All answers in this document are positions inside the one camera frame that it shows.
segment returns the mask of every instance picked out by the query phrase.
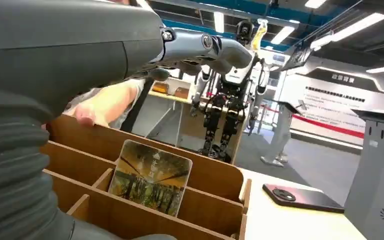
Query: wooden shelf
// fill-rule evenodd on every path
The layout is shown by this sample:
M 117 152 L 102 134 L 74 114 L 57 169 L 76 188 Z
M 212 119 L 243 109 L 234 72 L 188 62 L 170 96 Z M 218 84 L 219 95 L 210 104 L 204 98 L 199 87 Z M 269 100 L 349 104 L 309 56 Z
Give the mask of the wooden shelf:
M 244 239 L 248 192 L 239 199 L 243 176 L 236 167 L 126 132 L 85 128 L 69 116 L 52 122 L 49 130 L 53 141 L 40 149 L 50 157 L 43 171 L 52 176 L 58 206 L 69 215 L 123 239 L 156 233 L 178 240 Z M 177 217 L 107 192 L 127 139 L 193 161 Z
M 240 202 L 239 193 L 244 182 L 244 176 L 233 165 L 116 129 L 98 125 L 84 127 L 78 124 L 76 119 L 67 115 L 62 115 L 51 122 L 48 131 L 50 132 L 50 140 L 76 151 L 88 153 L 90 156 L 97 156 L 106 160 L 107 163 L 114 162 L 119 158 L 123 143 L 126 140 L 133 140 L 185 157 L 193 162 L 187 182 L 189 187 Z M 84 164 L 85 168 L 91 168 L 91 166 L 86 165 Z

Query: yellow object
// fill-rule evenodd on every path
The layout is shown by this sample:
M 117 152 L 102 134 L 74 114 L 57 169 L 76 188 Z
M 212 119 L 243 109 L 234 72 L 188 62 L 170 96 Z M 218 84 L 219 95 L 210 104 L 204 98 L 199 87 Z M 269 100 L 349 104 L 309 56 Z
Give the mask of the yellow object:
M 254 52 L 257 52 L 260 50 L 261 40 L 263 39 L 264 35 L 267 33 L 267 23 L 268 21 L 266 19 L 258 19 L 259 27 L 258 30 L 254 36 L 254 38 L 251 41 L 251 50 Z

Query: blue ceiling beam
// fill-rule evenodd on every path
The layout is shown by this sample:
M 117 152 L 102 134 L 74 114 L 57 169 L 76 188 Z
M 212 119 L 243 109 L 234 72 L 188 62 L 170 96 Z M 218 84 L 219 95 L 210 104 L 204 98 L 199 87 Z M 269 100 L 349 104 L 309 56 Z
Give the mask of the blue ceiling beam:
M 230 32 L 225 32 L 225 33 L 218 33 L 214 29 L 205 27 L 205 26 L 198 26 L 198 25 L 193 25 L 189 23 L 184 23 L 184 22 L 179 22 L 179 21 L 172 21 L 172 20 L 167 20 L 163 19 L 162 22 L 170 28 L 181 28 L 181 29 L 189 29 L 189 30 L 195 30 L 195 31 L 200 31 L 200 32 L 205 32 L 211 35 L 218 35 L 218 36 L 223 36 L 225 38 L 230 38 L 234 39 L 235 34 L 230 33 Z M 284 52 L 289 49 L 290 45 L 285 45 L 285 44 L 278 44 L 278 45 L 273 45 L 267 40 L 262 40 L 261 41 L 261 48 L 265 48 L 267 46 L 273 46 L 273 49 L 276 51 Z
M 216 5 L 223 8 L 235 9 L 244 11 L 256 15 L 264 15 L 266 12 L 266 5 L 254 1 L 248 0 L 190 0 L 196 3 Z M 267 13 L 267 16 L 285 19 L 285 20 L 296 20 L 301 23 L 310 24 L 314 26 L 321 26 L 327 23 L 329 20 L 334 18 L 337 15 L 337 12 L 332 12 L 327 16 L 313 14 L 310 17 L 310 13 L 292 10 L 288 8 L 282 8 L 280 6 L 278 9 L 272 9 Z

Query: table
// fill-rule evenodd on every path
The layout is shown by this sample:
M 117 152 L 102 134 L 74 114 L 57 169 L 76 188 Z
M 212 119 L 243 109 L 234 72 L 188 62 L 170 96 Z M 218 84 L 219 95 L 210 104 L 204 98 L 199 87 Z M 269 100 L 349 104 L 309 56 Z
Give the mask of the table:
M 322 192 L 309 186 L 240 168 L 252 180 L 245 240 L 366 240 L 344 214 L 280 206 L 263 191 L 275 184 Z
M 202 145 L 204 145 L 204 140 L 206 135 L 206 129 L 203 126 L 204 115 L 199 113 L 196 117 L 190 116 L 192 100 L 176 97 L 173 95 L 159 93 L 152 90 L 149 91 L 148 95 L 171 100 L 173 101 L 173 105 L 163 114 L 163 116 L 155 123 L 155 125 L 151 128 L 151 130 L 145 135 L 146 138 L 153 138 L 154 136 L 156 136 L 164 127 L 165 123 L 169 122 L 169 120 L 173 118 L 175 115 L 180 114 L 180 121 L 177 127 L 175 146 L 176 147 L 181 146 L 182 136 L 199 138 L 202 140 Z M 201 107 L 203 107 L 205 104 L 206 104 L 205 102 L 201 102 Z M 218 142 L 221 138 L 222 127 L 225 124 L 227 111 L 228 109 L 224 107 L 220 120 L 218 122 L 218 125 L 220 126 L 221 129 L 217 130 L 215 134 L 216 142 Z M 240 123 L 237 126 L 237 134 L 232 135 L 229 145 L 227 146 L 228 154 L 230 154 L 232 158 L 231 164 L 234 164 L 235 162 L 236 152 L 238 150 L 239 142 L 241 140 L 242 133 L 244 131 L 245 126 L 246 124 L 243 124 L 243 123 Z

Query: display panel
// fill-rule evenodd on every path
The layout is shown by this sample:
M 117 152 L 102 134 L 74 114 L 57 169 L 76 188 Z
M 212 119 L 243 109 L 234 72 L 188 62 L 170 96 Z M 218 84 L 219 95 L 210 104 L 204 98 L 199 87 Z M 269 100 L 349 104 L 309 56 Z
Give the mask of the display panel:
M 297 47 L 280 70 L 286 71 L 304 66 L 312 52 L 313 50 L 310 47 Z

